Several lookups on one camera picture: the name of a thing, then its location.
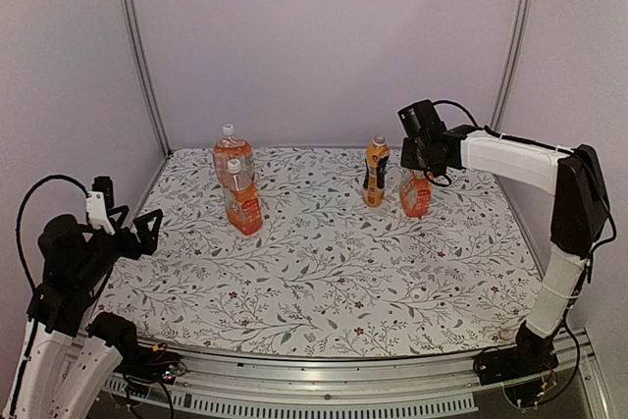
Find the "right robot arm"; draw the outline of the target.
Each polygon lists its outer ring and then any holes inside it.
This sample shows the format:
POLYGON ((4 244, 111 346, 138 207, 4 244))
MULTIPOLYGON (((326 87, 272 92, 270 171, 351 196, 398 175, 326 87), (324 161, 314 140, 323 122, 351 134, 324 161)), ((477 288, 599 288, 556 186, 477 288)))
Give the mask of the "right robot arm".
POLYGON ((558 364, 554 339, 592 278, 596 252, 617 237, 598 152, 495 131, 475 119, 450 127, 438 105, 424 99, 398 111, 402 167, 435 178, 450 170, 489 173, 538 192, 532 207, 546 215, 548 259, 533 307, 514 345, 479 353, 475 372, 483 385, 549 372, 558 364))

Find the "orange tea bottle front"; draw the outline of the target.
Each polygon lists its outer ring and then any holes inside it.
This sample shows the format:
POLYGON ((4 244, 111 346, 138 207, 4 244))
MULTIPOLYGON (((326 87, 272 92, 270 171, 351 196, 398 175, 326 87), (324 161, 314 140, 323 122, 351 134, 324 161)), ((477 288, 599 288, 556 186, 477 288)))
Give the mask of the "orange tea bottle front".
POLYGON ((227 163, 224 194, 229 222, 245 236, 257 233, 263 225, 259 195, 239 159, 230 159, 227 163))

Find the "milk tea bottle dark label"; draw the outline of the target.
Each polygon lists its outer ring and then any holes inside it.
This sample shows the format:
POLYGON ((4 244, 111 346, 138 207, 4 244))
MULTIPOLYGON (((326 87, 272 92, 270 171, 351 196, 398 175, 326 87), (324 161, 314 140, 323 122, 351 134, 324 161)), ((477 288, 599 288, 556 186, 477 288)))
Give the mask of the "milk tea bottle dark label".
POLYGON ((364 203, 369 207, 378 207, 385 197, 386 168, 391 150, 386 139, 376 134, 366 150, 365 177, 362 186, 364 203))

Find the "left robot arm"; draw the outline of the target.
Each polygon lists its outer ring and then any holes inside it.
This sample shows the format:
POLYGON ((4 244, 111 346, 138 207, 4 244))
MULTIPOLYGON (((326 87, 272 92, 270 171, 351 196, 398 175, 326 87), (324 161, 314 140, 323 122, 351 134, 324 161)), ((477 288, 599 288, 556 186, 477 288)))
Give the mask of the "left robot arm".
POLYGON ((155 252, 162 219, 162 211, 154 210, 135 219, 134 231, 108 234, 63 214, 44 227, 38 239, 44 273, 26 311, 22 358, 3 417, 83 418, 114 370, 157 376, 149 348, 137 342, 135 324, 102 312, 87 327, 78 363, 66 380, 59 379, 66 352, 96 300, 94 289, 119 259, 155 252))

